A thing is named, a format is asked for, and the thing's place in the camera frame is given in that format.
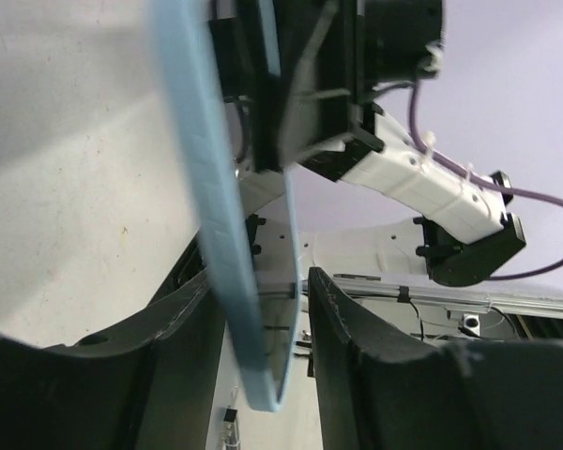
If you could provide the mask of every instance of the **blue plastic object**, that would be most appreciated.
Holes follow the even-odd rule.
[[[201,220],[201,252],[211,287],[226,312],[247,400],[255,410],[275,412],[287,385],[292,345],[287,348],[281,380],[274,380],[205,7],[204,0],[154,0],[151,29],[179,153]],[[275,57],[271,61],[269,70],[275,70]],[[292,218],[289,180],[285,179]],[[298,314],[298,293],[294,300]]]

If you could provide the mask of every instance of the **light blue frame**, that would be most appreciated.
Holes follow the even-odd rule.
[[[263,21],[269,18],[271,11],[261,14]],[[151,25],[165,93],[178,134],[179,154],[186,165],[185,174],[190,178],[194,205],[201,221],[200,249],[207,261],[212,289],[227,316],[246,397],[255,410],[275,412],[283,402],[293,346],[288,349],[288,364],[278,393],[266,359],[258,291],[217,63],[206,22],[205,1],[153,0]],[[279,56],[271,56],[271,45],[267,49],[267,59],[273,61],[269,70],[274,72]],[[286,175],[285,180],[296,260],[296,226],[289,176]],[[297,283],[297,316],[292,337],[296,335],[299,298]]]

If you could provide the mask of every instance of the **purple cable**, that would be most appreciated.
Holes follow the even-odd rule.
[[[425,144],[424,141],[421,140],[417,128],[418,96],[419,96],[420,85],[421,85],[420,81],[415,80],[411,91],[411,99],[409,101],[409,132],[411,134],[411,139],[413,140],[413,144],[415,145],[415,149],[418,150],[420,153],[425,154],[427,152],[427,145]],[[454,162],[452,159],[445,157],[441,153],[434,151],[433,160],[436,161],[441,166],[445,167],[446,169],[450,170],[451,172],[455,173],[456,175],[462,178],[467,177],[466,168]],[[539,202],[546,202],[563,208],[563,200],[557,197],[553,197],[552,195],[541,194],[539,192],[534,192],[532,190],[519,189],[517,187],[499,186],[492,182],[486,181],[483,178],[480,178],[474,173],[470,174],[469,181],[471,181],[471,183],[473,183],[474,185],[479,186],[480,188],[495,190],[497,192],[500,192],[501,194],[525,197],[527,199],[537,200]],[[512,279],[535,277],[536,275],[552,272],[553,270],[556,270],[560,267],[563,267],[563,259],[554,262],[550,265],[547,265],[545,267],[541,267],[540,269],[530,270],[529,272],[523,272],[521,274],[513,274],[513,275],[504,275],[498,277],[490,277],[488,279],[490,279],[491,281],[506,281]]]

